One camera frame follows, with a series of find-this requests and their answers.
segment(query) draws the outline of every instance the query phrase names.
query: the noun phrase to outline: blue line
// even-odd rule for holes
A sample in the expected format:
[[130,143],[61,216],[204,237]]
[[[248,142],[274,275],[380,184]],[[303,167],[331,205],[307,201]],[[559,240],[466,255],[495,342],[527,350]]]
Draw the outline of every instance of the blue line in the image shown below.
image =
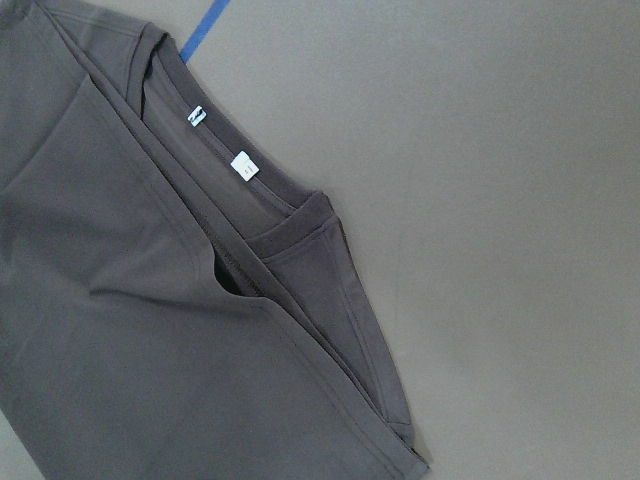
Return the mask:
[[211,4],[209,10],[204,14],[204,17],[202,17],[202,20],[200,20],[200,23],[189,37],[189,40],[187,40],[187,43],[185,43],[182,50],[180,50],[180,58],[182,58],[184,63],[189,61],[191,55],[193,55],[200,46],[200,43],[204,40],[204,37],[207,36],[207,33],[228,3],[229,0],[214,0]]

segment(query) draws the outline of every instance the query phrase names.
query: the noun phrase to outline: white care label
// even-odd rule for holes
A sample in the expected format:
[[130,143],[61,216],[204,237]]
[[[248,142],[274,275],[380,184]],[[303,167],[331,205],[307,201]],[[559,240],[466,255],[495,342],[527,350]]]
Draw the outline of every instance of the white care label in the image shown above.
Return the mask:
[[244,178],[245,182],[251,180],[251,177],[260,171],[244,150],[236,155],[236,158],[231,162],[231,166],[242,178]]
[[194,127],[197,127],[198,124],[202,120],[204,120],[204,117],[206,116],[207,116],[207,112],[205,112],[204,109],[200,105],[198,105],[196,108],[193,109],[193,112],[189,114],[189,116],[187,117],[187,120],[189,120],[191,125],[193,125]]

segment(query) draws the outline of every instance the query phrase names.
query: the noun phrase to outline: blue tape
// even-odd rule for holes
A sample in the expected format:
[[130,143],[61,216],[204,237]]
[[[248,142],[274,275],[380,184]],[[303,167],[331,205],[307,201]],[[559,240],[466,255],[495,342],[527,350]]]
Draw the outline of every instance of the blue tape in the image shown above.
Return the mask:
[[209,30],[211,30],[211,27],[228,3],[229,0],[214,0],[211,4],[209,10],[204,14],[204,17],[202,17],[202,20],[200,20],[200,23],[189,37],[189,40],[187,40],[187,43],[185,43],[182,50],[180,50],[180,58],[182,58],[184,63],[189,61],[191,55],[193,55],[200,46],[200,43],[202,43],[204,37],[207,36],[207,33],[209,33]]

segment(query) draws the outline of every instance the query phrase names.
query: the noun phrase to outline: stitched seam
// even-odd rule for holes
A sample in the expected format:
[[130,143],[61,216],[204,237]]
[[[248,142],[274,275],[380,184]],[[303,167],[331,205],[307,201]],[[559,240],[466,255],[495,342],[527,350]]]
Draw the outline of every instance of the stitched seam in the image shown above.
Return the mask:
[[[177,96],[179,97],[179,100],[177,101],[177,103],[181,103],[181,106],[185,109],[185,111],[188,111],[190,108],[192,108],[191,105],[189,105],[189,103],[187,102],[186,98],[184,98],[184,95],[182,94],[182,92],[176,87],[176,85],[171,80],[171,77],[169,77],[169,75],[167,74],[165,66],[162,63],[162,61],[160,61],[160,66],[161,66],[161,68],[158,69],[158,75],[160,77],[162,77],[163,81],[168,82],[169,85],[171,85],[170,88],[172,90],[174,90],[176,92]],[[198,137],[200,139],[200,141],[205,144],[205,147],[209,151],[213,150],[213,152],[211,152],[211,153],[214,156],[217,156],[218,159],[221,160],[223,164],[229,165],[229,160],[233,160],[233,158],[232,158],[233,157],[233,152],[231,152],[229,147],[227,147],[224,144],[224,142],[222,142],[222,140],[220,140],[220,138],[218,138],[216,136],[216,134],[207,125],[205,125],[203,123],[202,127],[204,127],[204,130],[203,129],[198,129],[198,128],[195,128],[193,130],[195,136]],[[208,138],[207,134],[205,134],[205,131],[208,133],[208,135],[213,137],[214,140],[212,140],[211,138]],[[256,181],[256,184],[253,184],[252,182],[246,182],[245,186],[248,187],[251,191],[253,191],[253,193],[258,195],[260,198],[262,198],[263,200],[269,202],[270,206],[272,206],[273,208],[278,210],[280,213],[290,214],[290,213],[292,213],[292,211],[295,211],[295,207],[290,205],[283,198],[280,198],[280,196],[278,196],[269,186],[267,186],[257,176],[255,177],[255,181]],[[262,185],[264,190],[260,190],[259,188],[257,188],[256,185],[258,183],[260,185]]]
[[280,338],[284,341],[284,337],[286,337],[286,339],[288,340],[288,343],[293,346],[292,350],[293,350],[293,352],[295,352],[295,355],[294,355],[295,358],[297,358],[298,362],[303,366],[303,368],[305,368],[305,370],[307,370],[311,374],[311,378],[314,379],[315,383],[325,393],[325,395],[329,399],[331,405],[333,406],[334,410],[341,416],[346,415],[351,420],[351,423],[353,424],[353,426],[357,427],[357,429],[359,430],[361,436],[357,435],[351,428],[349,430],[355,436],[355,438],[360,442],[360,444],[363,445],[364,448],[376,460],[378,460],[378,462],[380,462],[380,464],[384,467],[384,469],[387,471],[387,473],[389,473],[389,475],[392,478],[401,478],[401,477],[396,476],[395,473],[398,473],[398,474],[402,475],[402,472],[398,469],[398,467],[396,467],[394,465],[394,463],[389,459],[389,457],[387,457],[387,455],[383,452],[383,450],[380,447],[378,447],[375,444],[375,442],[373,442],[371,440],[369,435],[367,435],[365,429],[360,425],[360,423],[349,412],[349,409],[346,406],[344,406],[343,403],[340,401],[339,396],[338,396],[337,392],[335,391],[335,389],[330,385],[330,383],[319,372],[318,368],[315,365],[313,365],[311,360],[309,360],[305,356],[305,354],[302,351],[302,349],[300,348],[300,346],[296,343],[295,339],[289,334],[289,332],[287,332],[287,330],[284,328],[284,326],[281,325],[280,322],[277,319],[274,319],[273,318],[273,314],[270,311],[268,311],[266,308],[264,308],[262,305],[256,305],[255,307],[260,309],[260,310],[262,310],[269,317],[271,317],[274,320],[273,323],[275,325],[277,325],[277,327],[280,329],[281,332],[284,333],[284,335],[281,336]]
[[[247,242],[249,242],[249,243],[255,242],[255,241],[260,241],[261,239],[263,239],[265,237],[272,236],[274,234],[274,232],[277,232],[278,230],[281,230],[283,228],[285,228],[285,229],[286,228],[290,228],[289,226],[287,226],[287,224],[292,221],[291,217],[293,217],[294,215],[302,215],[299,212],[305,213],[305,210],[308,210],[308,208],[309,208],[308,205],[307,205],[307,202],[309,202],[311,197],[313,197],[318,192],[320,192],[320,191],[319,190],[314,190],[313,192],[311,192],[311,194],[307,197],[307,199],[302,204],[300,204],[298,207],[293,207],[292,206],[291,208],[293,209],[293,211],[291,212],[291,214],[287,218],[283,219],[279,223],[275,224],[272,227],[269,227],[268,229],[266,229],[266,230],[264,230],[264,231],[262,231],[260,233],[256,233],[255,235],[252,235],[250,237],[246,237],[245,240]],[[310,224],[310,228],[311,228],[310,232],[315,230],[316,228],[318,228],[320,225],[322,225],[327,220],[329,220],[329,218],[331,218],[331,216],[333,216],[333,215],[334,215],[333,213],[330,213],[330,214],[326,215],[326,218],[324,218],[324,220],[322,220],[322,222],[318,223],[316,221],[316,222]]]
[[129,46],[129,51],[127,53],[127,64],[126,64],[127,67],[122,73],[122,87],[123,87],[122,96],[125,99],[127,99],[129,95],[129,79],[131,78],[131,63],[133,62],[133,54],[135,53],[135,51],[138,48],[138,45],[140,44],[141,36],[142,36],[142,31],[140,31],[138,35],[134,37],[135,41],[131,42],[131,45]]
[[[34,20],[32,20],[32,19],[29,19],[29,20],[31,21],[31,23],[33,23],[33,24],[34,24],[34,26],[36,26],[36,27],[37,27],[37,25],[35,24],[35,21],[34,21]],[[64,62],[61,62],[60,64],[61,64],[64,68],[66,68],[66,66],[64,65]],[[148,158],[150,158],[149,153],[146,151],[146,149],[145,149],[142,145],[140,145],[140,143],[137,141],[137,139],[136,139],[135,135],[133,134],[133,132],[131,132],[131,129],[129,128],[129,125],[128,125],[126,122],[124,122],[124,121],[123,121],[122,123],[123,123],[123,126],[124,126],[124,127],[125,127],[129,132],[130,132],[130,133],[131,133],[131,135],[133,136],[134,140],[136,141],[136,143],[138,144],[138,146],[142,149],[142,151],[145,153],[145,155],[146,155]],[[160,141],[160,139],[157,139],[157,140],[158,140],[158,142],[160,143],[160,145],[162,145],[162,147],[166,149],[166,147],[164,147],[164,145],[162,144],[162,142]],[[125,156],[125,158],[126,158],[126,159],[127,159],[127,161],[130,163],[131,168],[136,168],[136,169],[137,169],[137,168],[139,168],[139,166],[137,166],[137,165],[135,165],[133,162],[130,162],[130,161],[129,161],[129,157],[128,157],[128,156]],[[151,158],[150,158],[150,160],[151,160],[151,162],[152,162],[152,163],[154,163],[154,166],[160,170],[161,175],[162,175],[162,176],[164,176],[165,174],[164,174],[164,172],[162,171],[162,169],[160,169],[157,165],[155,165],[155,162],[153,162],[153,160],[152,160]],[[179,224],[174,223],[173,218],[172,218],[172,215],[170,215],[170,214],[172,213],[172,212],[171,212],[171,209],[170,209],[170,208],[168,208],[168,207],[166,207],[165,201],[164,201],[164,200],[163,200],[163,198],[162,198],[162,192],[159,192],[159,191],[157,191],[157,190],[155,190],[155,189],[153,190],[153,192],[151,192],[151,191],[150,191],[150,190],[148,190],[148,189],[146,189],[146,190],[147,190],[147,192],[148,192],[148,193],[153,193],[153,194],[154,194],[154,195],[152,195],[152,196],[153,196],[153,197],[155,197],[155,198],[159,201],[159,202],[158,202],[159,206],[164,206],[164,207],[166,208],[166,212],[165,212],[164,210],[162,210],[162,208],[160,209],[160,211],[161,211],[161,213],[163,214],[163,216],[168,220],[169,224],[172,226],[172,228],[174,229],[174,231],[178,234],[178,235],[177,235],[177,237],[178,237],[178,240],[182,243],[182,246],[183,246],[183,247],[188,251],[188,253],[189,253],[189,257],[190,257],[190,260],[191,260],[191,263],[196,265],[196,269],[197,269],[197,270],[196,270],[196,275],[197,275],[198,280],[200,280],[201,278],[203,278],[203,274],[202,274],[202,266],[200,265],[200,262],[197,262],[197,261],[195,261],[195,262],[194,262],[194,254],[191,252],[191,250],[190,250],[189,248],[187,248],[187,243],[186,243],[186,241],[187,241],[188,237],[187,237],[187,235],[186,235],[186,231],[185,231],[185,230],[183,229],[183,227],[181,227]],[[180,194],[179,194],[179,193],[177,193],[177,195],[179,196],[180,201],[182,201],[182,202],[184,203],[184,202],[185,202],[185,200],[182,198],[182,196],[180,196]],[[207,229],[204,229],[204,228],[203,228],[203,230],[205,230],[205,233],[207,234],[207,236],[211,236],[211,237],[213,237],[213,239],[215,239],[215,240],[218,242],[218,244],[220,244],[220,245],[221,245],[221,248],[220,248],[219,253],[220,253],[224,258],[226,258],[227,260],[229,260],[229,261],[234,265],[234,267],[236,268],[236,270],[237,270],[237,271],[238,271],[238,272],[243,276],[243,278],[245,278],[245,279],[248,281],[248,283],[250,284],[250,287],[251,287],[251,289],[254,291],[254,293],[262,294],[262,291],[260,290],[260,288],[258,288],[258,287],[256,286],[255,282],[253,282],[253,281],[251,280],[251,278],[250,278],[250,277],[249,277],[249,276],[244,272],[244,270],[239,266],[239,264],[238,264],[238,262],[235,260],[235,258],[233,258],[229,253],[227,253],[227,252],[225,251],[225,249],[224,249],[224,248],[222,248],[222,245],[223,245],[223,244],[222,244],[222,242],[220,242],[220,241],[218,240],[217,235],[215,235],[213,232],[211,232],[211,231],[210,231],[210,229],[208,229],[208,228],[207,228]]]
[[338,218],[336,216],[331,216],[327,219],[322,225],[313,229],[307,235],[302,237],[300,240],[296,240],[292,245],[288,246],[284,250],[279,251],[278,253],[274,253],[273,255],[269,255],[268,257],[264,257],[262,261],[264,263],[273,263],[279,260],[282,260],[282,257],[286,257],[288,255],[292,255],[296,253],[298,250],[303,248],[308,242],[316,238],[318,235],[321,235],[327,228],[336,223]]
[[326,230],[324,230],[322,232],[323,234],[321,235],[321,241],[322,241],[322,245],[325,248],[325,251],[327,252],[327,256],[331,259],[331,264],[333,265],[336,277],[338,279],[338,287],[340,290],[340,298],[342,300],[342,304],[344,306],[344,309],[347,312],[347,316],[349,318],[349,323],[351,323],[351,328],[353,329],[354,333],[356,334],[356,338],[358,339],[358,344],[360,346],[360,351],[362,352],[362,354],[364,355],[364,358],[367,362],[367,367],[369,368],[369,373],[371,374],[371,377],[373,379],[373,383],[376,387],[376,390],[378,391],[378,398],[380,399],[380,406],[382,407],[382,413],[384,418],[386,419],[389,416],[389,410],[384,398],[384,394],[382,391],[382,385],[380,382],[380,375],[378,373],[378,370],[373,362],[372,356],[371,356],[371,347],[369,346],[369,343],[366,339],[366,337],[363,335],[362,333],[362,327],[360,325],[360,319],[358,318],[358,316],[355,314],[354,309],[353,309],[353,305],[351,303],[351,300],[349,299],[349,296],[347,295],[346,292],[346,287],[344,285],[344,281],[342,279],[342,275],[340,275],[340,270],[338,268],[338,264],[336,261],[336,257],[333,254],[333,252],[331,251],[330,245],[329,245],[329,241],[327,239],[327,235],[326,235]]
[[[158,141],[158,143],[167,152],[169,152],[170,155],[172,155],[171,152],[166,147],[166,145],[164,144],[163,140],[160,137],[155,137],[155,138]],[[194,174],[191,171],[189,171],[189,169],[185,168],[184,165],[182,164],[182,162],[177,157],[174,157],[172,155],[172,158],[176,161],[176,164],[182,169],[182,171],[193,181],[195,188],[197,188],[199,191],[201,191],[204,194],[204,196],[208,199],[208,201],[211,202],[211,204],[214,205],[214,207],[216,207],[220,211],[220,213],[224,216],[224,213],[217,206],[216,202],[211,197],[210,193],[207,191],[207,189],[203,188],[203,186],[200,184],[200,182],[198,182],[198,180],[194,176]],[[158,168],[162,172],[162,169],[159,166],[156,165],[156,168]],[[182,195],[179,192],[177,192],[177,194],[180,197],[180,199],[182,200],[182,202],[186,204],[186,201],[182,198]],[[200,222],[198,222],[197,219],[198,218],[206,218],[205,215],[203,215],[200,212],[200,210],[197,209],[196,207],[194,207],[193,205],[191,207],[189,207],[189,209],[191,210],[192,215],[195,217],[196,222],[198,223],[200,228],[204,231],[205,235],[209,238],[209,240],[211,241],[213,239],[218,244],[217,245],[218,248],[217,249],[214,248],[214,250],[217,250],[214,253],[220,254],[223,258],[225,258],[228,262],[230,262],[233,265],[233,267],[236,269],[237,273],[239,273],[244,278],[244,280],[249,284],[249,288],[251,288],[253,293],[262,294],[263,292],[262,292],[261,288],[258,285],[256,285],[256,283],[251,279],[251,277],[244,271],[244,269],[240,266],[239,262],[235,259],[235,257],[233,257],[233,255],[231,255],[230,253],[228,253],[226,251],[226,249],[224,248],[224,242],[220,241],[219,236],[216,235],[213,232],[213,230],[211,230],[211,228],[209,228],[208,226],[205,227],[204,225],[201,225]]]
[[[28,15],[25,16],[25,18],[27,20],[29,20],[31,22],[31,24],[35,27],[35,31],[36,31],[36,38],[38,39],[38,41],[42,44],[42,46],[48,50],[48,45],[45,42],[45,39],[42,38],[41,33],[39,31],[39,29],[37,28],[38,26],[36,25],[35,21],[33,19],[31,19]],[[65,66],[64,62],[62,61],[63,59],[61,59],[60,62],[56,62],[54,64],[55,68],[57,68],[59,71],[64,72],[65,75],[68,75],[67,80],[75,86],[75,82],[73,81],[73,78],[70,76],[70,70],[67,69],[67,67]],[[89,81],[91,81],[91,83],[93,83],[93,81],[90,78],[90,75],[87,73],[87,75],[85,76],[85,78],[80,82],[80,84],[82,85],[85,81],[87,81],[87,79]],[[182,245],[182,247],[184,248],[184,250],[186,250],[187,255],[191,261],[191,264],[193,266],[194,272],[196,273],[197,277],[200,278],[201,273],[200,273],[200,265],[198,262],[195,261],[194,257],[193,257],[193,253],[191,252],[191,250],[188,248],[187,243],[186,243],[186,232],[184,231],[184,229],[182,227],[180,227],[179,225],[177,225],[174,220],[172,219],[171,215],[169,215],[168,213],[170,212],[170,209],[167,207],[164,199],[162,199],[162,196],[160,195],[160,193],[158,191],[155,190],[155,188],[153,187],[153,185],[149,182],[148,179],[143,178],[141,176],[141,172],[138,169],[137,166],[134,166],[133,162],[131,162],[129,160],[129,156],[128,153],[125,151],[124,146],[121,144],[121,140],[118,139],[116,137],[116,135],[111,131],[111,128],[109,127],[108,122],[106,121],[106,119],[102,116],[102,113],[100,113],[99,111],[99,105],[95,104],[93,102],[93,99],[91,99],[91,97],[89,97],[87,94],[85,94],[84,92],[82,92],[82,90],[80,88],[78,88],[78,94],[83,96],[89,103],[91,103],[93,106],[95,106],[95,111],[98,112],[98,115],[96,115],[96,118],[99,118],[101,123],[104,124],[105,126],[105,130],[108,132],[108,135],[111,136],[111,138],[115,141],[115,144],[117,145],[119,151],[122,155],[122,157],[125,159],[124,163],[125,165],[128,166],[128,168],[130,169],[130,171],[132,171],[134,173],[134,175],[138,178],[138,180],[141,180],[141,185],[143,186],[143,188],[145,189],[145,191],[150,194],[149,196],[156,199],[156,204],[161,207],[159,208],[160,213],[162,214],[163,217],[165,217],[165,219],[167,220],[167,222],[169,223],[169,225],[171,225],[172,229],[174,230],[174,232],[177,234],[176,237],[178,238],[180,244]]]
[[27,160],[24,165],[22,165],[20,167],[20,169],[18,170],[18,172],[11,177],[11,179],[9,180],[9,182],[4,185],[2,187],[2,189],[0,189],[0,192],[4,192],[5,190],[7,190],[8,188],[11,187],[11,185],[22,175],[22,173],[29,167],[29,165],[31,164],[31,162],[34,160],[34,158],[38,155],[38,153],[40,152],[40,150],[42,150],[44,148],[44,146],[47,144],[47,142],[49,141],[49,139],[51,138],[51,136],[54,134],[54,132],[58,129],[58,125],[60,125],[60,122],[62,121],[62,118],[66,115],[67,111],[69,110],[69,108],[71,108],[71,105],[73,104],[76,96],[78,95],[78,90],[80,90],[80,86],[81,86],[82,82],[80,82],[79,85],[76,86],[75,92],[73,93],[73,96],[71,97],[71,100],[69,101],[69,103],[64,107],[64,110],[62,111],[62,113],[60,114],[60,116],[58,117],[55,125],[53,125],[51,127],[51,129],[47,132],[47,134],[45,135],[45,137],[42,139],[42,141],[40,142],[40,145],[38,145],[38,148],[36,148],[36,150],[31,154],[31,158],[29,158],[29,160]]
[[84,15],[79,15],[77,13],[71,13],[68,12],[66,10],[60,10],[59,8],[47,8],[47,7],[43,7],[44,10],[47,10],[49,13],[51,13],[52,15],[55,15],[57,17],[65,17],[65,18],[70,18],[72,20],[77,20],[79,22],[82,23],[87,23],[89,25],[95,25],[96,27],[100,27],[100,28],[104,28],[105,30],[110,30],[112,32],[115,33],[121,33],[123,35],[127,35],[130,37],[136,37],[137,36],[137,31],[136,30],[128,30],[125,28],[119,28],[116,27],[110,23],[107,22],[102,22],[100,20],[96,20],[90,17],[86,17]]
[[411,424],[410,423],[405,423],[405,422],[392,422],[392,421],[388,421],[387,422],[389,425],[404,425],[405,427],[410,427]]

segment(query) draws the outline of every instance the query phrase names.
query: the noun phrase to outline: gray floor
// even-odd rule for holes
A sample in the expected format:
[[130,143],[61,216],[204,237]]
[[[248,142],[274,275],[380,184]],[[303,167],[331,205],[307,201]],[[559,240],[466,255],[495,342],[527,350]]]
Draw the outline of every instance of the gray floor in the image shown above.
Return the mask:
[[[182,44],[208,0],[100,2]],[[640,478],[640,4],[231,0],[190,66],[342,216],[432,480]],[[0,422],[0,479],[37,480]]]

